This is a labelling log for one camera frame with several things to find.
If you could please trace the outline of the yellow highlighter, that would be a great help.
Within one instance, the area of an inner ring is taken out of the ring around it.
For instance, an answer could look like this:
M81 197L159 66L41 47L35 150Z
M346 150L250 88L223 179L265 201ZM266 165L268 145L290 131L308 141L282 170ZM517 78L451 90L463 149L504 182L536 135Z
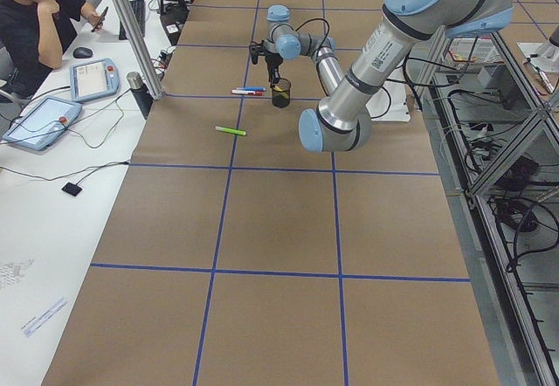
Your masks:
M282 97L284 99L288 99L289 98L289 94L288 91L284 88L282 88L279 85L275 85L272 87L273 90L273 96L274 97Z

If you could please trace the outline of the blue highlighter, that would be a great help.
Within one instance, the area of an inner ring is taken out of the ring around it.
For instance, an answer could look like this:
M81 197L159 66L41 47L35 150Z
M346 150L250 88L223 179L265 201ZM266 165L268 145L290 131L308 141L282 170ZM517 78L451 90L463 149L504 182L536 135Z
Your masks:
M240 86L234 90L243 92L265 92L266 88L264 86Z

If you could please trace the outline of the red white marker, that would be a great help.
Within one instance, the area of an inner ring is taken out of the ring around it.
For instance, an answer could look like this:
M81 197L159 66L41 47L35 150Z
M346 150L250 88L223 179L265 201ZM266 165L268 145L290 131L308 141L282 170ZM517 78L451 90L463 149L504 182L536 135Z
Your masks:
M231 94L242 95L242 96L263 96L264 92L233 89L233 90L231 90Z

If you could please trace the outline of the green highlighter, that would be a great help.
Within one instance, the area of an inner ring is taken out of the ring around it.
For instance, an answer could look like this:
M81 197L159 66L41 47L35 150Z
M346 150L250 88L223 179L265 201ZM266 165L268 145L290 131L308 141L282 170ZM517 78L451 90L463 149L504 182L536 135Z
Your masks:
M227 127L215 126L215 130L220 132L220 133L225 133L225 134L247 136L246 131L241 130L241 129L236 129L236 128L227 128Z

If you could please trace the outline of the black mesh pen cup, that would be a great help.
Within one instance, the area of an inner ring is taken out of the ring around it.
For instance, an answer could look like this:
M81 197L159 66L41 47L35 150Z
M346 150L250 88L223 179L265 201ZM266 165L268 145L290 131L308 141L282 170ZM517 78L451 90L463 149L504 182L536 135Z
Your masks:
M291 101L291 82L280 78L277 83L271 84L272 105L277 108L288 107Z

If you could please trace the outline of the dark water bottle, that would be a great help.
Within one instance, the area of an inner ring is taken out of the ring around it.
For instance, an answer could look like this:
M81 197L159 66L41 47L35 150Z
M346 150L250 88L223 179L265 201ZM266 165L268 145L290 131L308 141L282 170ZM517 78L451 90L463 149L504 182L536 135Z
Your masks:
M148 91L148 87L138 72L129 72L126 78L136 104L143 118L146 120L153 104L153 98Z

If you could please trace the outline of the upper teach pendant tablet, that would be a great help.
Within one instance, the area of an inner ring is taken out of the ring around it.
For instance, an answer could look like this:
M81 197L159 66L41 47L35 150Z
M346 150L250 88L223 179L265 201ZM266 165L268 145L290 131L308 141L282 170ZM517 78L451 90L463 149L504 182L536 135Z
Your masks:
M70 67L71 98L88 102L117 93L120 77L111 59L96 59Z

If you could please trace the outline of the teach pendant tablet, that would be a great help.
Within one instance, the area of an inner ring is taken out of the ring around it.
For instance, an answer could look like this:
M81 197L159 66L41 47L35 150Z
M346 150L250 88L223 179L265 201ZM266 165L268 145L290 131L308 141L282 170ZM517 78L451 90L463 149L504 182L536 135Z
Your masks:
M17 121L4 135L4 144L33 151L50 147L73 124L82 105L71 100L47 96Z
M120 77L111 59L96 59L70 67L71 98L88 102L117 93Z

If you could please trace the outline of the grey computer mouse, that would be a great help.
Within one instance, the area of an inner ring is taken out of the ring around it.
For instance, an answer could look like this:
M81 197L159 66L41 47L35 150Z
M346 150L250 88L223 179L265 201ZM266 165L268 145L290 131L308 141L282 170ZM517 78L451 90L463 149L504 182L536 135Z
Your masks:
M93 56L93 51L89 48L80 46L73 50L72 56L75 59L89 59Z

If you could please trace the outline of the person in black shirt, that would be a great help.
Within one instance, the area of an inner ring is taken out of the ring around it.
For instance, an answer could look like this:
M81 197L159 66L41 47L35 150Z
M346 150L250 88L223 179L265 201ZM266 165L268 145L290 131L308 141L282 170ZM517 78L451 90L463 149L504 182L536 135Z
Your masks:
M15 67L11 91L33 95L77 37L72 21L85 19L94 31L101 14L87 0L1 0L1 41Z

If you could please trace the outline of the small black square puck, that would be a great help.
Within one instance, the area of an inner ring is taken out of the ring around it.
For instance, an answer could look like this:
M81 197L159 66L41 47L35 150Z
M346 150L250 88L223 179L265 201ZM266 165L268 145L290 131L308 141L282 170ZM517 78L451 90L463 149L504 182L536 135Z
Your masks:
M68 182L62 187L62 191L70 196L76 197L82 191L82 188L77 183Z

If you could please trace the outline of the lower teach pendant tablet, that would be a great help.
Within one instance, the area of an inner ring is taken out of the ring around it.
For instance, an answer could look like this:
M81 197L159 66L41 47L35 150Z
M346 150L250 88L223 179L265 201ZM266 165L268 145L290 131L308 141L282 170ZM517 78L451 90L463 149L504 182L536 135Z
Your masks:
M47 96L17 121L4 135L4 144L33 151L50 147L73 124L82 105L71 100Z

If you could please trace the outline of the aluminium frame post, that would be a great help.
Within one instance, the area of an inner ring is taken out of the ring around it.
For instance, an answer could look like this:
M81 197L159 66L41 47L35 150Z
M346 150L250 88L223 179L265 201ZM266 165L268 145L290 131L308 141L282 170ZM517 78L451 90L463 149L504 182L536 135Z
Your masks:
M137 24L135 14L128 0L113 0L120 21L128 36L128 42L132 45L135 58L141 68L148 91L154 100L163 96L162 84L155 72L148 47L141 35L140 26Z

